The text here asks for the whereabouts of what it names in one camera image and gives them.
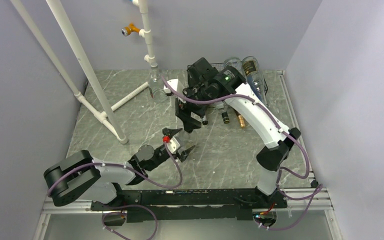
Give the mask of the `clear round glass bottle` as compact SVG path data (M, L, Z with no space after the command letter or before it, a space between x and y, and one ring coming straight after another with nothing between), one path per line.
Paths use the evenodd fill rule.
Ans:
M152 62L150 64L150 78L148 80L148 89L150 97L156 103L164 103L168 101L168 97L164 91L164 82L162 80L163 74L160 71L158 64Z

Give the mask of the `clear bottle red black label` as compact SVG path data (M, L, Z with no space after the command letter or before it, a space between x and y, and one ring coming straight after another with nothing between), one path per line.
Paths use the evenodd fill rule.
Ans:
M232 66L232 67L236 68L238 71L243 70L243 62L238 57L230 57L230 58L226 59L223 62L223 67L225 68L227 66Z

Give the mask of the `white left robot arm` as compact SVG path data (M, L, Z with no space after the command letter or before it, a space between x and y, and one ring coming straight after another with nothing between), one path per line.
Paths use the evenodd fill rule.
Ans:
M47 196L56 207L69 205L77 200L89 200L117 210L133 204L133 196L124 193L123 186L135 186L143 181L165 189L181 185L166 185L149 178L148 173L167 160L172 160L178 172L194 150L197 136L182 128L162 130L162 145L142 145L132 157L123 163L105 162L93 157L88 150L80 150L43 173L48 187Z

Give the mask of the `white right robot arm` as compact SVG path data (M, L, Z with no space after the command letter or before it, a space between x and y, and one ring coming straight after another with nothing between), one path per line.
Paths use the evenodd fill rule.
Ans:
M231 64L218 70L202 57L187 69L187 74L187 87L177 79L164 81L164 91L176 96L175 115L188 133L202 126L191 114L204 117L207 105L222 102L242 115L264 144L256 155L261 174L255 200L260 207L269 207L278 192L281 165L298 144L300 130L282 123L261 101L246 76Z

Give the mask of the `dark green wine bottle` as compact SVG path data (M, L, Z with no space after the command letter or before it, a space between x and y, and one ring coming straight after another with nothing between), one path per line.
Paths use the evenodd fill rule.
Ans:
M206 125L209 124L208 119L207 119L207 115L206 115L206 114L204 114L203 117L201 118L201 123L202 123L202 125L204 125L204 126L206 126Z

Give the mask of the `clear bottle black gold cap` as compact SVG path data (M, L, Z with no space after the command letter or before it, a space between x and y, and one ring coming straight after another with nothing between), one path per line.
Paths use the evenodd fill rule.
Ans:
M215 105L215 107L218 110L218 112L221 114L221 118L222 118L223 123L225 125L229 124L230 118L229 118L229 114L228 114L228 105L225 102L220 101Z

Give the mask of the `brown bottle gold foil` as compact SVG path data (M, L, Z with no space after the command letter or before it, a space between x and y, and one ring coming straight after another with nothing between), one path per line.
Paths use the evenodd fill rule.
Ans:
M235 115L237 117L239 126L243 129L247 126L245 118L236 110L234 109Z

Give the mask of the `clear bottle black gold label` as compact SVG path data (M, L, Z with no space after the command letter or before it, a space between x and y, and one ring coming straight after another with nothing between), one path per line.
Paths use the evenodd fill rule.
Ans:
M268 91L268 86L263 76L263 72L260 69L258 60L254 56L247 56L242 60L242 67L245 72L246 80L252 91L267 107L268 102L266 94Z

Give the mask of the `white pvc pipe frame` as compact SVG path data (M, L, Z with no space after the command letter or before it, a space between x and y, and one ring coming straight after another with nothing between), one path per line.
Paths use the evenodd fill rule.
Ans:
M138 94L143 92L146 88L149 87L149 84L146 81L143 81L141 85L127 94L125 97L121 98L119 101L110 105L104 89L102 88L97 75L90 63L89 58L80 42L80 39L63 7L63 4L60 0L47 0L46 3L51 10L53 17L57 21L59 28L61 29L65 39L67 40L72 52L74 53L81 69L83 70L87 82L92 87L98 102L103 107L102 111L98 111L80 92L80 90L75 86L72 78L68 74L66 68L63 66L51 45L46 40L45 36L42 34L41 30L37 26L36 22L33 20L26 7L20 0L11 0L10 3L13 5L15 10L20 15L21 19L24 21L28 29L33 34L34 38L37 40L39 45L44 50L45 54L48 56L52 64L55 66L63 80L66 82L70 88L73 96L77 101L84 106L93 117L103 125L121 144L125 145L129 142L127 135L122 130L121 125L116 120L115 111L120 109Z

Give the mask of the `aluminium extrusion rail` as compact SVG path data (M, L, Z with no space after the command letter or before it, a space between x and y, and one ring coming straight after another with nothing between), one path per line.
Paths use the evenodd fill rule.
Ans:
M334 208L326 188L283 188L272 200L258 198L253 188L123 190L110 203L78 196L47 198L34 239L43 239L51 214L108 214L112 226L153 220L236 219L274 226L275 211L324 211L333 239L342 240Z

